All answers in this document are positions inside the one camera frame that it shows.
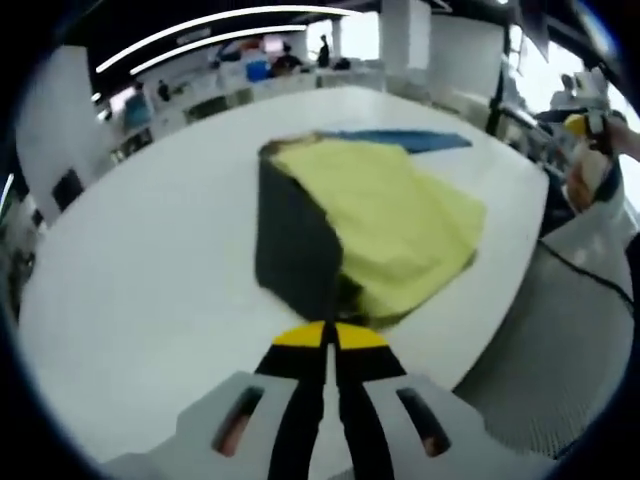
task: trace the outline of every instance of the yellow cloth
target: yellow cloth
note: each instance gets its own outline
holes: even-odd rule
[[[327,213],[343,273],[363,287],[370,317],[405,313],[470,261],[484,205],[417,170],[399,146],[322,140],[274,158]]]

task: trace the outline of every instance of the desk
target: desk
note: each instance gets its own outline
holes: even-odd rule
[[[545,175],[461,120],[357,87],[229,110],[138,152],[40,245],[20,339],[35,378],[96,459],[144,451],[177,414],[300,324],[253,273],[258,149],[313,129],[456,131],[472,148],[415,163],[488,206],[468,270],[386,333],[413,372],[453,388],[499,327],[542,219]]]

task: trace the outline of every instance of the black cable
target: black cable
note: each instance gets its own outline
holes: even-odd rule
[[[564,258],[562,255],[560,255],[558,252],[556,252],[553,248],[551,248],[549,245],[547,245],[546,243],[544,243],[540,239],[538,240],[538,244],[549,255],[554,257],[556,260],[559,260],[561,263],[563,263],[565,266],[567,266],[570,270],[573,270],[578,275],[583,275],[585,277],[589,277],[594,282],[596,282],[596,283],[600,284],[601,286],[603,286],[603,287],[605,287],[605,288],[607,288],[609,290],[612,290],[615,293],[617,293],[618,296],[625,303],[627,308],[629,308],[631,314],[633,315],[633,313],[635,311],[635,304],[633,302],[633,299],[627,294],[627,292],[625,292],[622,289],[622,287],[620,285],[618,285],[617,283],[612,282],[611,280],[607,280],[606,278],[602,278],[602,277],[600,277],[600,276],[596,275],[595,273],[592,273],[592,272],[590,272],[588,270],[580,268],[577,265],[574,265],[573,263],[571,263],[569,260]]]

